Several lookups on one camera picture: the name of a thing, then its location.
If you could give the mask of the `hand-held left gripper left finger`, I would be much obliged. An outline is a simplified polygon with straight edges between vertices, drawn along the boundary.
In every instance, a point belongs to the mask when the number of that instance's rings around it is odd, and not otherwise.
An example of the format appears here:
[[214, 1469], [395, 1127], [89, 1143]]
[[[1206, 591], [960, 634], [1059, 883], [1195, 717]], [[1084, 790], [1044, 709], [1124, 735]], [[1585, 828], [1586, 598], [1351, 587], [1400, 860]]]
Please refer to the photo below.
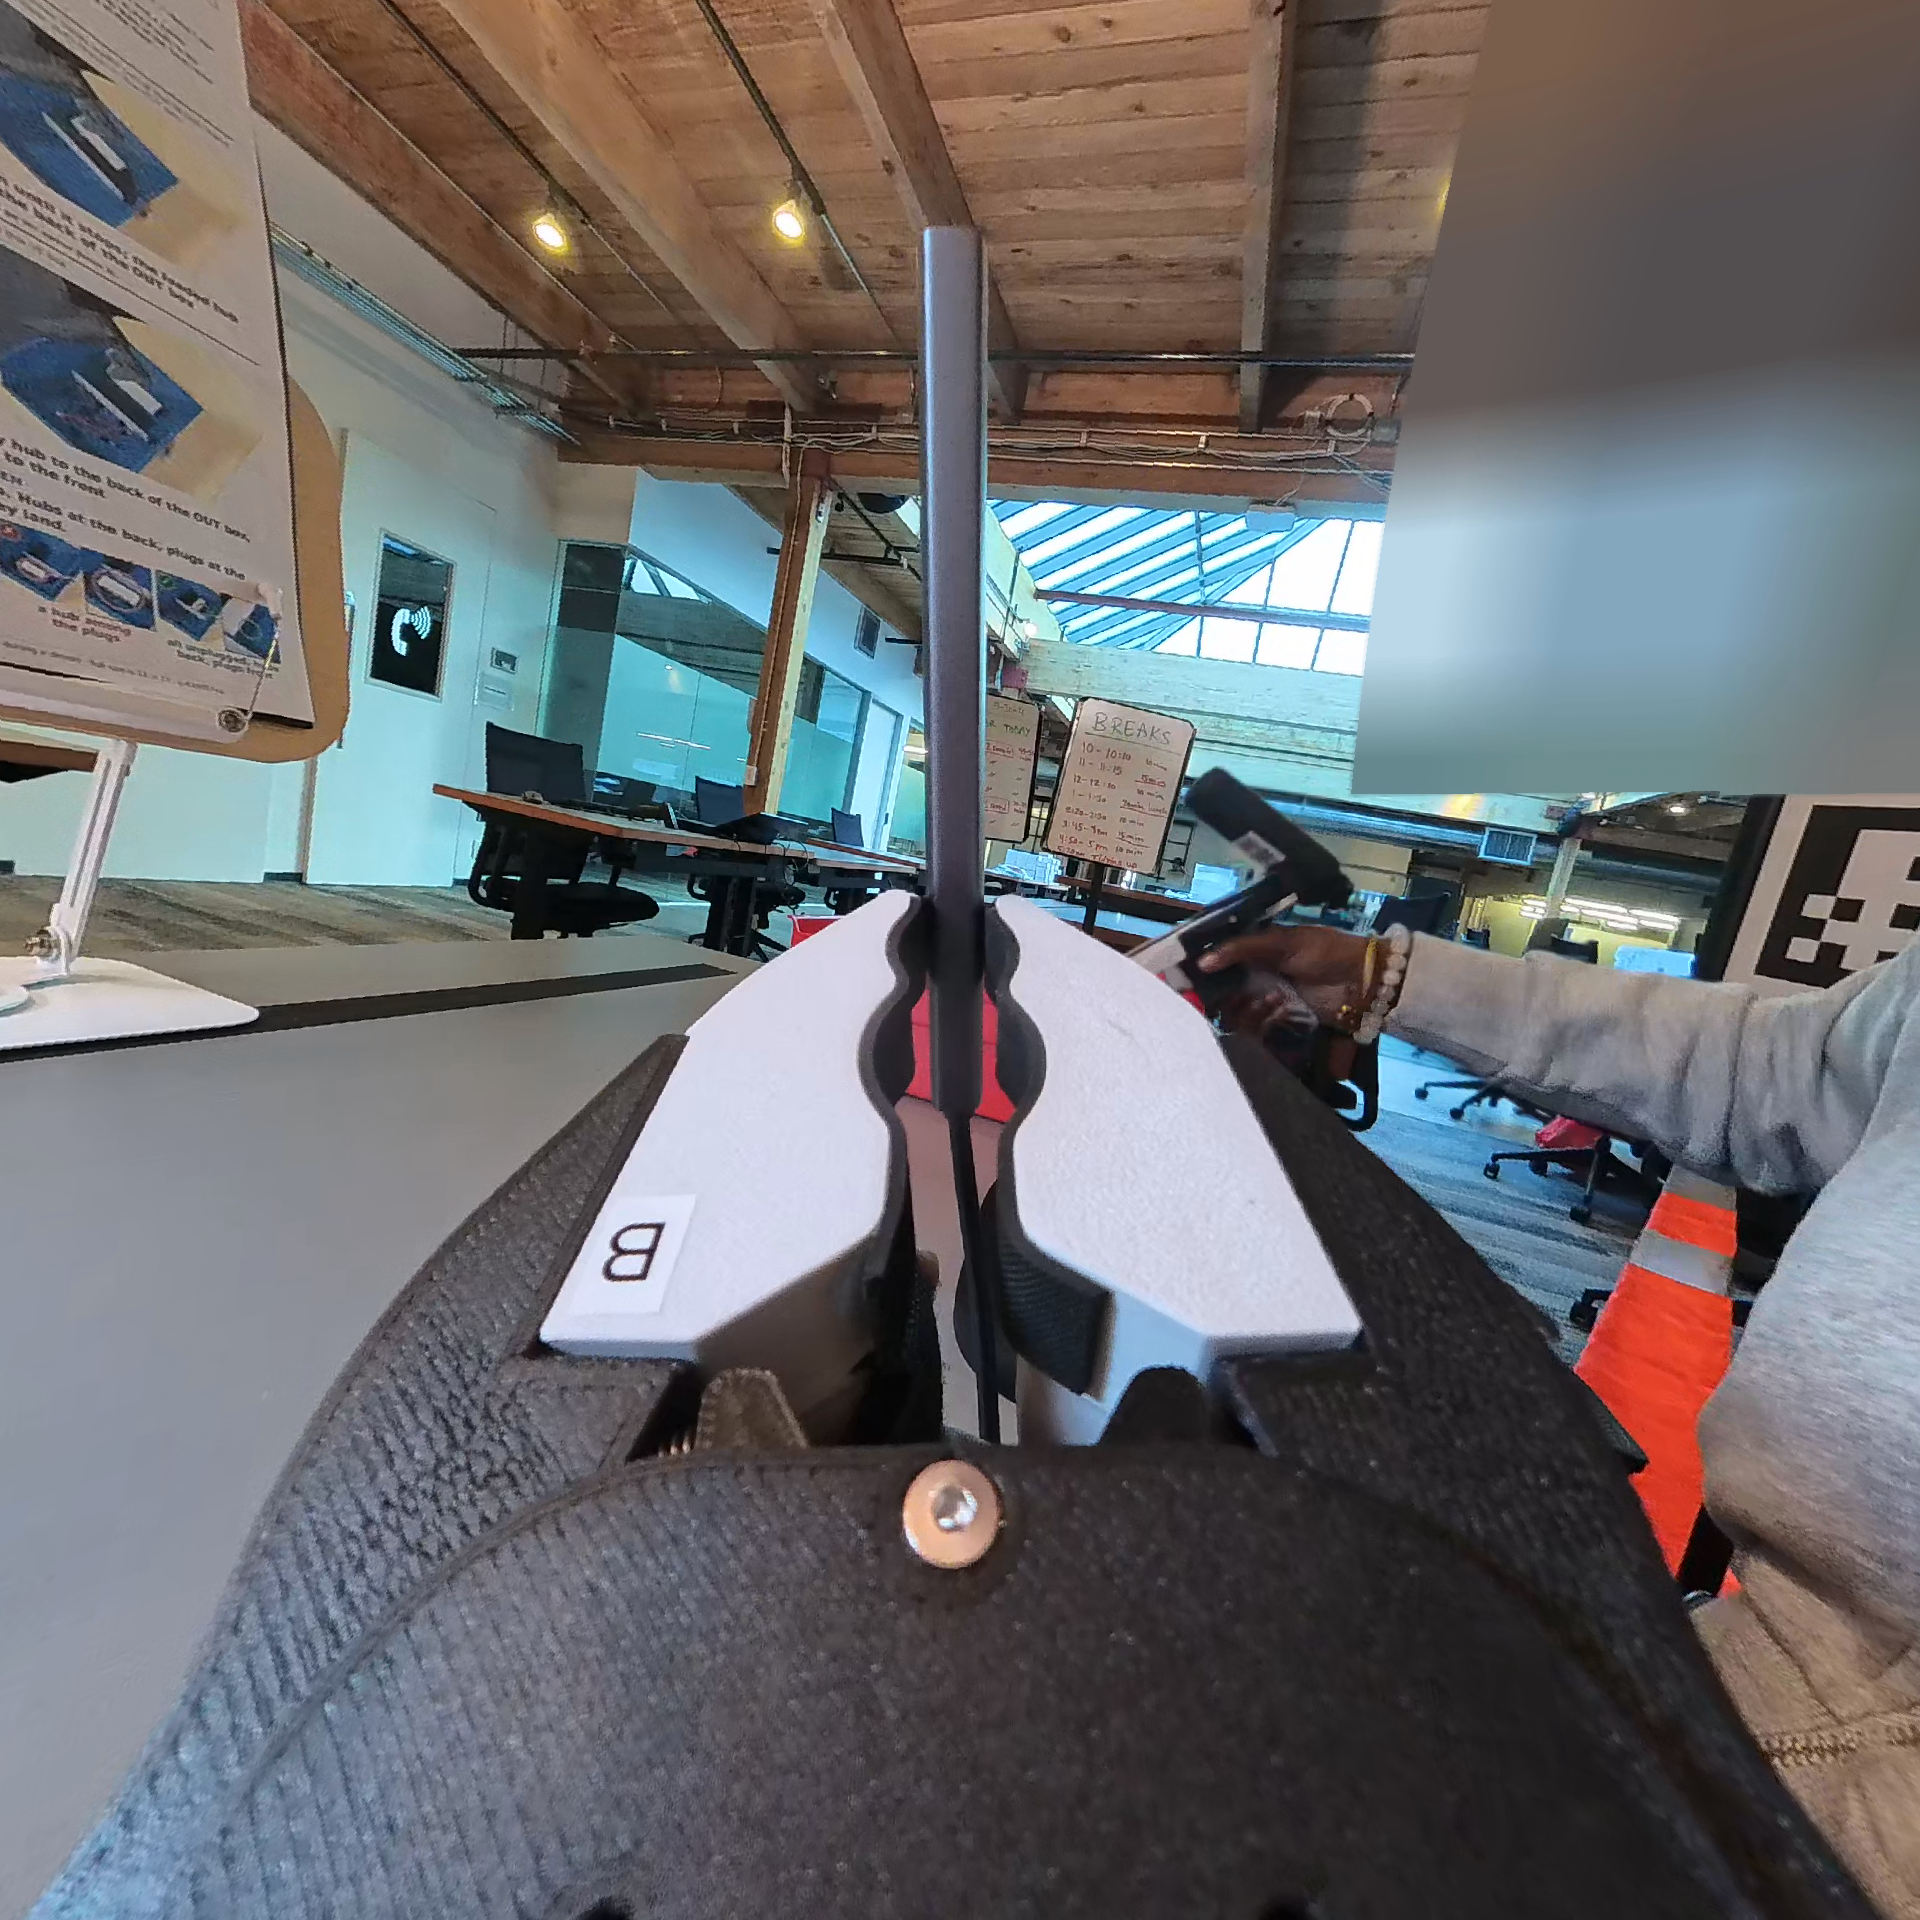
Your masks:
[[550, 1351], [761, 1370], [812, 1434], [930, 1436], [930, 1285], [896, 1111], [923, 906], [865, 903], [688, 1029], [588, 1210]]

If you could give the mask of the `person's right hand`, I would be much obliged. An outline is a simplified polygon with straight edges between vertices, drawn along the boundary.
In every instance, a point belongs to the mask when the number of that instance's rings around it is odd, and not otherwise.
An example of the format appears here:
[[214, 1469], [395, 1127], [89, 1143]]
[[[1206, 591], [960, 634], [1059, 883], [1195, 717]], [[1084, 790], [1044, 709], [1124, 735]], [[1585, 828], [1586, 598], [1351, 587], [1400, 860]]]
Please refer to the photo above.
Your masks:
[[1266, 1039], [1286, 1029], [1322, 1029], [1378, 1039], [1398, 994], [1398, 959], [1378, 938], [1339, 929], [1262, 929], [1202, 956], [1208, 975], [1240, 975], [1224, 1021]]

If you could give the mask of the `brown poster board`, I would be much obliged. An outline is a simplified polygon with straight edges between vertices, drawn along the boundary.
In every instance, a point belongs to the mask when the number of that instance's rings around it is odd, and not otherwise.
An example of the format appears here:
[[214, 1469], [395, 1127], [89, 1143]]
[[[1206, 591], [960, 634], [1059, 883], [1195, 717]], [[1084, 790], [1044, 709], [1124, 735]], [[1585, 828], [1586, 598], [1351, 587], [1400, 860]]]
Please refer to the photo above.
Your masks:
[[344, 465], [264, 221], [187, 234], [4, 181], [4, 725], [306, 762], [347, 717]]

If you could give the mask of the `orange traffic cone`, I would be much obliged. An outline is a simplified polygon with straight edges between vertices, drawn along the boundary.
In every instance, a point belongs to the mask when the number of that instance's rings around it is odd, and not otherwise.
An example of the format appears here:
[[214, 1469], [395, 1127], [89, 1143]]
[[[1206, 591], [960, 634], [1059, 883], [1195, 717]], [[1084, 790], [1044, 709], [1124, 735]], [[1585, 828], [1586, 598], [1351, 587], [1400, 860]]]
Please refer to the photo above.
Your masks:
[[1643, 1454], [1631, 1482], [1688, 1599], [1737, 1588], [1734, 1547], [1706, 1511], [1698, 1443], [1737, 1343], [1736, 1269], [1736, 1189], [1675, 1169], [1576, 1365]]

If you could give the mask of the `long wooden desk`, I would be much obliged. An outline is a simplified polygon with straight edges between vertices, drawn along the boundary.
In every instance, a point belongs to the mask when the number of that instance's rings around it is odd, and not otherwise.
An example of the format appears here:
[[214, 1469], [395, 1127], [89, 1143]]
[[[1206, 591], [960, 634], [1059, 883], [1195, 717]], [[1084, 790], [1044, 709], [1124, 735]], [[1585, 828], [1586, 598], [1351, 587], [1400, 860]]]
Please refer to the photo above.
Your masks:
[[699, 945], [739, 957], [764, 957], [767, 924], [809, 886], [840, 898], [890, 890], [916, 893], [923, 883], [922, 863], [896, 855], [792, 837], [755, 843], [458, 783], [433, 790], [468, 806], [482, 825], [466, 890], [471, 901], [511, 919], [516, 942], [588, 940], [636, 924], [640, 897], [619, 886], [625, 874], [688, 881], [706, 910]]

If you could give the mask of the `white poster stand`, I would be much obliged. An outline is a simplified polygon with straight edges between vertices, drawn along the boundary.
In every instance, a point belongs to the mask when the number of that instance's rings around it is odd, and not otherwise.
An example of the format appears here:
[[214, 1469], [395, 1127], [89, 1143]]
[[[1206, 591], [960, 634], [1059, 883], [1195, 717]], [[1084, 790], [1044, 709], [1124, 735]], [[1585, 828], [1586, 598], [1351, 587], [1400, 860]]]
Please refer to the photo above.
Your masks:
[[108, 739], [95, 753], [87, 802], [62, 891], [24, 953], [2, 965], [2, 1053], [7, 1059], [179, 1039], [252, 1026], [259, 1007], [150, 967], [87, 957], [86, 935], [105, 874], [116, 811], [137, 745]]

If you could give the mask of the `instruction poster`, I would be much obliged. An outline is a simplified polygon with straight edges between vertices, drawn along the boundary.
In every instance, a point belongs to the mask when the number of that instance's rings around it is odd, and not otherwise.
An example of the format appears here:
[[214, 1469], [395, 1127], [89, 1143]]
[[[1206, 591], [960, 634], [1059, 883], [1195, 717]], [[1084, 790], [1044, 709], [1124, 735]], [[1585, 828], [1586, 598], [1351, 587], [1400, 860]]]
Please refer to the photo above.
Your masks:
[[235, 4], [2, 4], [4, 705], [316, 725]]

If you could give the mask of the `person in grey hoodie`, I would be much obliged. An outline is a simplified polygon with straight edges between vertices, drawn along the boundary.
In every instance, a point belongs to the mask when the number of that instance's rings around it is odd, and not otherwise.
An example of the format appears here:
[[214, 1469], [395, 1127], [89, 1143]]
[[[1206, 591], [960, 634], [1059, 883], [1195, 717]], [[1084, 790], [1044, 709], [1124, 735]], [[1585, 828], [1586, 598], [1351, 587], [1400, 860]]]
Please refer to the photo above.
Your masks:
[[1739, 1590], [1697, 1629], [1872, 1906], [1915, 1915], [1915, 949], [1736, 1012], [1670, 1150], [1811, 1205], [1702, 1420]]

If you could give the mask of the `black office chair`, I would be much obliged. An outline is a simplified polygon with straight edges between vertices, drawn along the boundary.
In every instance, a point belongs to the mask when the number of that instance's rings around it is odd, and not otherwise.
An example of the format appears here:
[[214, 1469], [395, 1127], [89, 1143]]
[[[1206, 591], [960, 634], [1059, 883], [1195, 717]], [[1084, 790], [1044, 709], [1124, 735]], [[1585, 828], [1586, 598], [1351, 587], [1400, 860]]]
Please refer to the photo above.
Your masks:
[[739, 957], [774, 959], [779, 949], [771, 938], [774, 915], [806, 903], [801, 863], [779, 837], [783, 821], [751, 813], [739, 783], [706, 778], [694, 789], [696, 825], [706, 837], [745, 849], [699, 863], [688, 877], [688, 893], [706, 906], [703, 945]]
[[[488, 793], [554, 810], [585, 810], [588, 770], [578, 742], [488, 725]], [[658, 901], [625, 886], [617, 868], [588, 875], [594, 831], [534, 822], [508, 811], [482, 811], [466, 893], [475, 906], [506, 915], [511, 938], [591, 940], [611, 929], [658, 919]]]

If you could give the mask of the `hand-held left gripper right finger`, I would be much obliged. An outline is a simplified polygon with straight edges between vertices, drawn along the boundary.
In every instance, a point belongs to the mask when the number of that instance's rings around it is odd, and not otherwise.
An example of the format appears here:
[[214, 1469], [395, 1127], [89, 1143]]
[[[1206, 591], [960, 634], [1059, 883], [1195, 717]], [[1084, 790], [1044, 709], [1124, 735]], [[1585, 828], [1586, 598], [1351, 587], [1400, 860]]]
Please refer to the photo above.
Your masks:
[[993, 1228], [1027, 1444], [1094, 1444], [1143, 1373], [1347, 1354], [1359, 1307], [1215, 1026], [1023, 898], [985, 919], [1014, 1101]]

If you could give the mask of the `grey usb hub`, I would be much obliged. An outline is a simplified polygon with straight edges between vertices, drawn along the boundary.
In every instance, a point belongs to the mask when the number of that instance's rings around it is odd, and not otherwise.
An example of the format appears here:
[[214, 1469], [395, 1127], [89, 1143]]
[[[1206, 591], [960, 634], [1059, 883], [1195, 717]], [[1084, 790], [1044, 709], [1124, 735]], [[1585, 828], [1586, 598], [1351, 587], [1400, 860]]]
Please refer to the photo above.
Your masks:
[[928, 745], [930, 1098], [956, 1124], [976, 1115], [985, 994], [983, 533], [988, 486], [988, 275], [969, 226], [922, 237], [922, 556]]

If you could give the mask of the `black phone icon sign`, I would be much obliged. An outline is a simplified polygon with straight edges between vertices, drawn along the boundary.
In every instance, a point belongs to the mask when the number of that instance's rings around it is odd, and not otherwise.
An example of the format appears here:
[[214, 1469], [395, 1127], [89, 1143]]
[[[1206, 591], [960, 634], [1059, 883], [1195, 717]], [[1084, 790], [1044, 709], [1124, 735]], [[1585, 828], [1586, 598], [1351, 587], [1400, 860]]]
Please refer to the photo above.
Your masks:
[[368, 682], [440, 700], [449, 649], [454, 563], [383, 534], [368, 642]]

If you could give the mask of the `handwritten whiteboard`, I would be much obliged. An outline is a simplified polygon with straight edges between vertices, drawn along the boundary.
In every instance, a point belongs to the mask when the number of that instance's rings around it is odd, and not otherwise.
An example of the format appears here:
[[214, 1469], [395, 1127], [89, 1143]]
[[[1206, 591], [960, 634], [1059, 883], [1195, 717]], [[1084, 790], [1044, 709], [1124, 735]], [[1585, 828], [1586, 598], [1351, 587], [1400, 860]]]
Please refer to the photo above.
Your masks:
[[1043, 850], [1116, 874], [1155, 874], [1185, 793], [1194, 722], [1081, 700], [1047, 810]]
[[1027, 698], [990, 693], [983, 732], [983, 837], [1019, 846], [1041, 769], [1043, 709]]

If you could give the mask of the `black framed marker sign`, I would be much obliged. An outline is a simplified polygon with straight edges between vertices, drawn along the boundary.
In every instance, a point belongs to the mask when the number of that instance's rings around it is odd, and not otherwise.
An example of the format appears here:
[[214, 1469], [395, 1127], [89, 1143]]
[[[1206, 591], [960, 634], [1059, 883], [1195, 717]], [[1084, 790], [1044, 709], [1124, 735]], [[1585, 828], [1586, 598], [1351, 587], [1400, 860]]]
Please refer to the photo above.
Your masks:
[[1751, 798], [1695, 975], [1825, 993], [1913, 945], [1919, 798]]

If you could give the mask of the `wooden post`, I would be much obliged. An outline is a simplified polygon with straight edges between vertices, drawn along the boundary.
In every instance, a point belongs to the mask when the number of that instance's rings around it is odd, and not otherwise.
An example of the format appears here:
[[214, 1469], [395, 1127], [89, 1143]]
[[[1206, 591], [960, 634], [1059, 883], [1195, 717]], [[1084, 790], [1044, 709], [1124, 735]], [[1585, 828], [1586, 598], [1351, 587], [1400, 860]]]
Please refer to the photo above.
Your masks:
[[752, 747], [744, 790], [751, 815], [779, 811], [831, 519], [827, 476], [795, 470], [784, 491], [776, 595], [752, 705]]

